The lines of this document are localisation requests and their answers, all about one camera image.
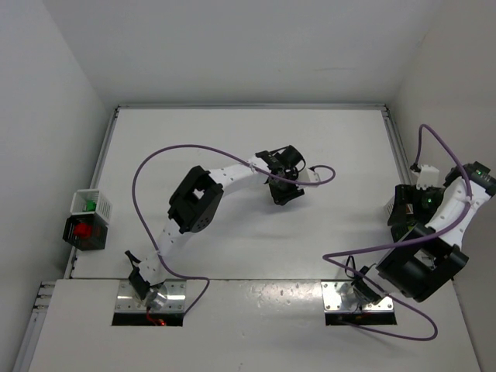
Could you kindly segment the red curved lego brick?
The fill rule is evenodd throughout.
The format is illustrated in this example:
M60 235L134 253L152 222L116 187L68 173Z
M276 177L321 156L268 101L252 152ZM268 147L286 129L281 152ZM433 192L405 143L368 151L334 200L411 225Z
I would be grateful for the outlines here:
M78 239L89 239L92 235L92 225L85 222L79 222L74 227L74 235Z

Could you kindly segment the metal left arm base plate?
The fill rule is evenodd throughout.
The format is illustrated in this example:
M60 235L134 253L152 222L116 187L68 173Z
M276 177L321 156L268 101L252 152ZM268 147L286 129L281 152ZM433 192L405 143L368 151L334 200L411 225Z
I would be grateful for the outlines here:
M181 314L185 310L185 299L185 281L165 281L151 288L144 299L139 299L129 282L122 281L115 300L115 312L144 314L149 309L157 314Z

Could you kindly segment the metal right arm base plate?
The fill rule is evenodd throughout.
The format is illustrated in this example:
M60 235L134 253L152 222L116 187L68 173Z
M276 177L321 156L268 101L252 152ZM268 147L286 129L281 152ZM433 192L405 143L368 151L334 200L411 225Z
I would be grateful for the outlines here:
M369 302L351 286L351 281L322 281L322 300L327 313L392 312L394 304L390 297Z

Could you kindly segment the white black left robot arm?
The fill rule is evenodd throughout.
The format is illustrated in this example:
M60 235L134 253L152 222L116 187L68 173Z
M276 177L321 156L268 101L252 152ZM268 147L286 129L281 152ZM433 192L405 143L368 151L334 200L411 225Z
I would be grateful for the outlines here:
M204 149L228 157L234 163L210 170L200 165L192 167L170 196L167 221L160 238L150 239L155 257L139 260L131 253L126 254L133 264L129 282L141 301L150 298L164 282L166 274L187 279L187 275L168 266L166 256L213 222L224 197L266 185L274 204L286 205L301 197L305 187L320 182L315 172L307 168L303 155L292 145L263 150L247 160L209 146Z

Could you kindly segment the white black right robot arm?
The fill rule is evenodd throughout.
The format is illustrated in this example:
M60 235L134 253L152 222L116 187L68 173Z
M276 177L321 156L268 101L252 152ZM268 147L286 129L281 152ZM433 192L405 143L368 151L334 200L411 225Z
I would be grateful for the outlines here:
M495 179L479 162L452 168L442 186L399 184L387 207L396 243L376 266L364 266L351 281L362 305L376 305L391 292L422 302L467 264L463 234L477 210L495 195Z

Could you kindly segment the dark green 2x2 lego brick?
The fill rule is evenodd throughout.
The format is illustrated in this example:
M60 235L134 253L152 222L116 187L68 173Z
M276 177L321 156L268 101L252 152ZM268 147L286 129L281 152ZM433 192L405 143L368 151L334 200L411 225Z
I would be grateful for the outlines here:
M97 208L97 202L91 199L88 199L85 204L85 211L86 212L95 212Z

